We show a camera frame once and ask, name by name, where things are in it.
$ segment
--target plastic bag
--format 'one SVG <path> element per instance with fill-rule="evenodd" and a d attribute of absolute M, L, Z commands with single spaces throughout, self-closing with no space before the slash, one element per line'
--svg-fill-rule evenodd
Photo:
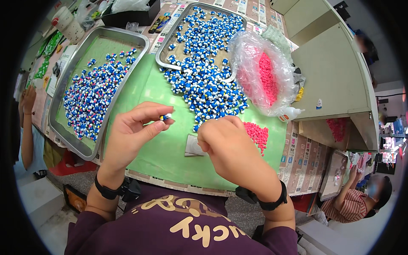
<path fill-rule="evenodd" d="M 299 91 L 297 93 L 295 101 L 300 101 L 303 97 L 303 91 L 304 91 L 303 87 L 304 87 L 306 78 L 300 73 L 293 73 L 293 79 L 294 79 L 295 84 L 299 85 Z"/>
<path fill-rule="evenodd" d="M 112 5 L 112 13 L 123 11 L 147 11 L 149 0 L 116 0 Z"/>
<path fill-rule="evenodd" d="M 91 18 L 91 15 L 98 9 L 98 5 L 90 2 L 89 0 L 82 0 L 78 6 L 75 19 L 88 31 L 94 24 L 95 21 Z"/>
<path fill-rule="evenodd" d="M 239 31 L 228 43 L 231 69 L 237 72 L 236 81 L 245 95 L 263 115 L 276 117 L 292 103 L 299 90 L 294 83 L 293 71 L 289 61 L 270 41 L 252 31 Z M 271 103 L 267 97 L 260 76 L 259 60 L 265 53 L 271 60 L 271 70 L 276 78 L 277 99 Z"/>

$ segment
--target red striped shirt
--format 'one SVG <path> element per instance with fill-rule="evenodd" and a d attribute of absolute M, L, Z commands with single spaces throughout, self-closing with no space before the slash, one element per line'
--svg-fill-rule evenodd
<path fill-rule="evenodd" d="M 367 205 L 363 200 L 366 194 L 355 189 L 349 189 L 344 199 L 344 205 L 340 211 L 334 208 L 336 197 L 326 200 L 322 205 L 322 211 L 327 217 L 341 223 L 356 222 L 364 218 L 368 211 Z"/>

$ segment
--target yellow plastic piece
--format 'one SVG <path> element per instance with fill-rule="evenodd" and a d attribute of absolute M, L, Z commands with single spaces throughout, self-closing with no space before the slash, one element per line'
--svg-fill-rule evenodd
<path fill-rule="evenodd" d="M 303 87 L 300 88 L 299 93 L 297 94 L 295 101 L 301 100 L 302 97 L 303 97 Z"/>
<path fill-rule="evenodd" d="M 49 76 L 44 77 L 44 83 L 42 84 L 42 87 L 43 87 L 43 88 L 47 87 L 48 79 L 49 79 L 49 78 L 50 78 Z"/>

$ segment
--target human arm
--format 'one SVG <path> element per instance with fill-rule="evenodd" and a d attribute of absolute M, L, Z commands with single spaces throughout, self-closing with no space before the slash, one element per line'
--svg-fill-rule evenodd
<path fill-rule="evenodd" d="M 348 190 L 351 188 L 352 184 L 354 183 L 354 180 L 357 175 L 357 165 L 353 166 L 350 169 L 350 174 L 348 176 L 348 181 L 344 185 L 344 187 L 341 189 L 340 194 L 337 195 L 333 202 L 334 208 L 336 208 L 338 211 L 341 211 L 344 205 L 344 199 L 346 198 L 346 194 Z"/>
<path fill-rule="evenodd" d="M 198 144 L 207 152 L 215 171 L 224 179 L 247 188 L 262 202 L 276 202 L 282 185 L 276 172 L 266 163 L 235 116 L 209 120 L 198 129 Z M 273 211 L 263 211 L 264 232 L 286 226 L 295 229 L 295 210 L 292 201 L 282 203 Z"/>
<path fill-rule="evenodd" d="M 23 100 L 24 116 L 22 124 L 23 139 L 21 143 L 21 159 L 25 169 L 28 169 L 33 161 L 33 130 L 31 127 L 31 111 L 33 110 L 36 95 L 35 88 L 33 86 L 29 86 Z"/>
<path fill-rule="evenodd" d="M 159 116 L 172 112 L 172 106 L 143 102 L 127 113 L 116 115 L 105 158 L 97 173 L 101 186 L 112 190 L 121 186 L 126 166 L 135 159 L 142 146 L 174 122 L 172 119 L 160 121 Z M 119 196 L 114 200 L 104 198 L 93 184 L 86 199 L 85 211 L 95 212 L 106 221 L 112 221 L 115 220 L 118 201 Z"/>
<path fill-rule="evenodd" d="M 20 127 L 23 127 L 23 121 L 24 121 L 24 96 L 25 96 L 26 90 L 23 90 L 20 95 L 20 100 L 18 101 L 18 114 L 20 115 Z"/>

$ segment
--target green table surface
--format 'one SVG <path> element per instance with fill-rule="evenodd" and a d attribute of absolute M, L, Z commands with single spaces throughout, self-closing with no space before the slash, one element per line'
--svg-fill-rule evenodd
<path fill-rule="evenodd" d="M 109 118 L 105 146 L 109 142 L 112 123 L 118 113 L 127 112 L 145 101 L 172 105 L 175 109 L 172 116 L 175 123 L 145 144 L 128 169 L 181 184 L 235 190 L 237 185 L 216 174 L 208 156 L 184 156 L 187 135 L 195 134 L 192 130 L 195 115 L 181 95 L 172 93 L 171 85 L 159 71 L 155 55 L 143 56 L 124 86 Z M 249 108 L 245 109 L 245 113 L 239 114 L 239 117 L 242 121 L 269 128 L 263 158 L 278 171 L 285 143 L 286 124 L 278 118 L 261 115 L 252 103 L 249 103 Z"/>

